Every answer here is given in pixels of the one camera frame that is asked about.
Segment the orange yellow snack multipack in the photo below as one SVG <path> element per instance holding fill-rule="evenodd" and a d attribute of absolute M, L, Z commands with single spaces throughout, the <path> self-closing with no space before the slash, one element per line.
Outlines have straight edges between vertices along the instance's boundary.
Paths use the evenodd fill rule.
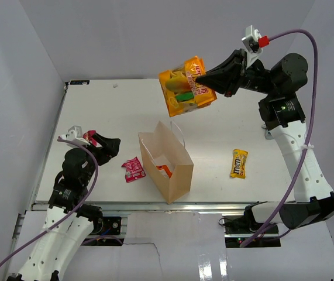
<path fill-rule="evenodd" d="M 170 117 L 205 108 L 217 99 L 214 90 L 197 82 L 204 74 L 204 61 L 198 56 L 159 73 L 159 83 Z"/>

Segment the orange fruit candy bag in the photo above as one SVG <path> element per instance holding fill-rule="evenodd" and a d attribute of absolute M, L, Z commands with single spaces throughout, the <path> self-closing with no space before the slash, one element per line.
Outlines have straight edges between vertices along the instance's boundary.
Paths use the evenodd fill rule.
<path fill-rule="evenodd" d="M 170 165 L 157 165 L 158 171 L 166 178 L 170 179 L 173 175 L 173 169 Z"/>

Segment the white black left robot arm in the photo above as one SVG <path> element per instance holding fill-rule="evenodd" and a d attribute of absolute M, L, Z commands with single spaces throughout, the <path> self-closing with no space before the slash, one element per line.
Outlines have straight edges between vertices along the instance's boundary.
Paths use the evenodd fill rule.
<path fill-rule="evenodd" d="M 62 280 L 85 238 L 103 227 L 101 209 L 85 201 L 95 187 L 99 167 L 118 155 L 120 139 L 98 133 L 84 138 L 73 127 L 57 140 L 71 148 L 54 179 L 43 228 L 37 237 L 15 251 L 33 246 L 24 265 L 8 280 Z"/>

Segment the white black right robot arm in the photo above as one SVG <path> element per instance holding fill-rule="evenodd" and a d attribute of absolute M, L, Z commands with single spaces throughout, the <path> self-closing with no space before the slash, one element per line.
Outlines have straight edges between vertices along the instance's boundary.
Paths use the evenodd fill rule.
<path fill-rule="evenodd" d="M 306 145 L 305 114 L 296 92 L 307 81 L 308 63 L 297 53 L 285 55 L 271 70 L 257 59 L 249 66 L 244 49 L 235 50 L 219 66 L 199 76 L 199 84 L 231 97 L 240 88 L 265 94 L 259 113 L 276 141 L 288 172 L 294 175 L 301 155 L 306 153 L 295 181 L 294 201 L 284 203 L 275 221 L 289 229 L 325 221 L 334 215 L 334 191 L 325 179 L 310 145 Z"/>

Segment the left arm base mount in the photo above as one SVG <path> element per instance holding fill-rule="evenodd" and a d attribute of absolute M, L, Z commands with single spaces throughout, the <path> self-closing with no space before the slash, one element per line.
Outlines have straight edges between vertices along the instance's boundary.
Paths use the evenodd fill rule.
<path fill-rule="evenodd" d="M 119 235 L 121 233 L 121 217 L 102 217 L 98 220 L 96 234 L 100 235 Z"/>

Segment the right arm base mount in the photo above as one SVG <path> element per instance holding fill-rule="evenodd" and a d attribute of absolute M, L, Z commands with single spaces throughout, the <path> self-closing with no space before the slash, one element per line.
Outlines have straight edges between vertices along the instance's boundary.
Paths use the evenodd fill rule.
<path fill-rule="evenodd" d="M 218 224 L 224 230 L 227 249 L 240 248 L 241 244 L 262 226 L 262 223 L 250 224 L 244 216 L 238 215 L 223 216 Z M 268 230 L 258 234 L 246 248 L 278 248 L 281 246 L 279 234 L 277 225 L 272 228 L 268 226 Z"/>

